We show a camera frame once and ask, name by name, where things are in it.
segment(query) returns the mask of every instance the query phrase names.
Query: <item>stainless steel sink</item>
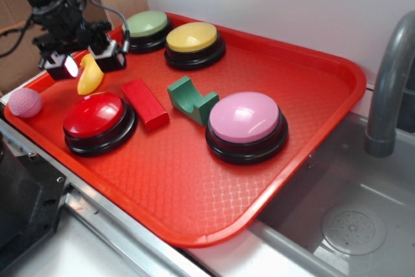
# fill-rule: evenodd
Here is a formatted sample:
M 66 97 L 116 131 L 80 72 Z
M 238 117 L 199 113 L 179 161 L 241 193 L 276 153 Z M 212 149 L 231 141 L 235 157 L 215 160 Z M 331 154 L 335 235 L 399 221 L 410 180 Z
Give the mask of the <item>stainless steel sink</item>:
M 374 158 L 349 114 L 258 219 L 347 276 L 415 275 L 415 138 Z

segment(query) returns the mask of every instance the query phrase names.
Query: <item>faucet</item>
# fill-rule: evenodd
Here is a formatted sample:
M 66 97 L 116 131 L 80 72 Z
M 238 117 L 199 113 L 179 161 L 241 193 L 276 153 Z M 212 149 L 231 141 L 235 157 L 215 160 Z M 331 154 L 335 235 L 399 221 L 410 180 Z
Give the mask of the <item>faucet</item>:
M 364 140 L 364 149 L 372 156 L 393 153 L 396 127 L 415 132 L 414 59 L 415 10 L 396 25 L 377 75 Z

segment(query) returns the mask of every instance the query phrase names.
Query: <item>drain strainer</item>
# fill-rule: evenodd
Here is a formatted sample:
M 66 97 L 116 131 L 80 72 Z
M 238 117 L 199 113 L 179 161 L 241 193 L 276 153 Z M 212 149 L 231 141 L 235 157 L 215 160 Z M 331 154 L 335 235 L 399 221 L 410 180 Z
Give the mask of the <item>drain strainer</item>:
M 381 218 L 371 209 L 358 204 L 331 208 L 323 217 L 322 231 L 333 248 L 354 256 L 377 250 L 386 237 Z

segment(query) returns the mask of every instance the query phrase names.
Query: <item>red block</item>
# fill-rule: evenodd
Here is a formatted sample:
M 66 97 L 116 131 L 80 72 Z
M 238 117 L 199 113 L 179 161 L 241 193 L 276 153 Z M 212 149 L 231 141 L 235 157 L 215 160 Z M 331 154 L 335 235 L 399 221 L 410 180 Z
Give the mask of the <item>red block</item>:
M 170 121 L 168 113 L 142 79 L 133 80 L 121 86 L 121 89 L 148 131 Z

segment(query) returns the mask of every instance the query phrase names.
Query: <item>textured tray surface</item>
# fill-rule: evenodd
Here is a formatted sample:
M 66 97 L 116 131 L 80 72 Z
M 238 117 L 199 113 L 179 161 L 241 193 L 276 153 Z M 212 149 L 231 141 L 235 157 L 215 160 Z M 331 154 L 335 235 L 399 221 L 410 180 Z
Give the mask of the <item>textured tray surface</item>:
M 175 26 L 193 21 L 169 17 Z M 31 119 L 20 119 L 6 108 L 6 118 L 168 243 L 179 247 L 218 243 L 248 226 L 366 89 L 362 71 L 345 59 L 222 27 L 218 30 L 227 50 L 211 67 L 171 69 L 162 49 L 129 54 L 125 70 L 105 74 L 97 91 L 111 91 L 125 99 L 120 87 L 142 78 L 171 118 L 152 132 L 139 121 L 132 138 L 107 155 L 73 156 L 64 143 L 62 121 L 81 98 L 77 80 L 54 82 L 43 75 L 30 85 L 41 92 L 42 111 Z M 119 39 L 119 29 L 112 36 Z M 220 98 L 256 91 L 273 98 L 289 124 L 282 152 L 249 166 L 230 165 L 212 156 L 205 127 L 170 103 L 167 87 L 185 75 L 203 96 L 211 91 Z

